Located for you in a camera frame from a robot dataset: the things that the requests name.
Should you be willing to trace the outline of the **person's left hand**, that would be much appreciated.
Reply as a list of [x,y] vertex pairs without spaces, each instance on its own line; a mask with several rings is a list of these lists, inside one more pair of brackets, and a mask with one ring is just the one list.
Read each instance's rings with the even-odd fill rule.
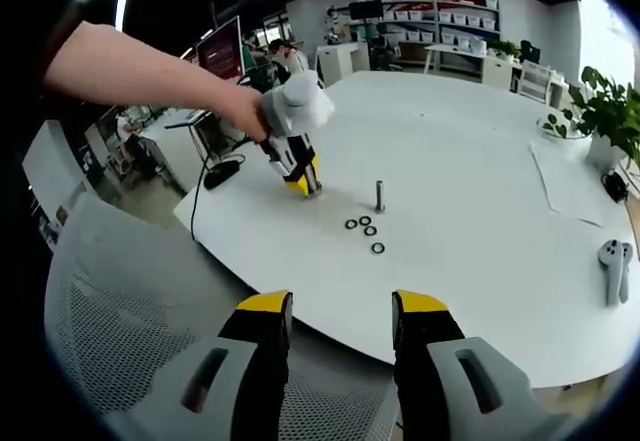
[[262,95],[257,90],[227,84],[223,90],[220,114],[231,124],[251,137],[262,142],[268,137],[268,125],[262,109]]

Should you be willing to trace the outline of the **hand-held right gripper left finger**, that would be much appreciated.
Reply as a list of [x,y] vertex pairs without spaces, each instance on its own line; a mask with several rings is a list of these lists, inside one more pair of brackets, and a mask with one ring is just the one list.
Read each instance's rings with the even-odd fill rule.
[[131,409],[111,414],[118,440],[275,440],[288,382],[293,294],[241,301],[219,334],[159,368]]

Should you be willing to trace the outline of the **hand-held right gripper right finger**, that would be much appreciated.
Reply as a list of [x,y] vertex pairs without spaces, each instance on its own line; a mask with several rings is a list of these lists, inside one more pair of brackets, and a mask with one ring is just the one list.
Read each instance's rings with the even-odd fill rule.
[[394,380],[407,440],[554,440],[560,417],[527,375],[480,337],[467,337],[446,304],[392,294]]

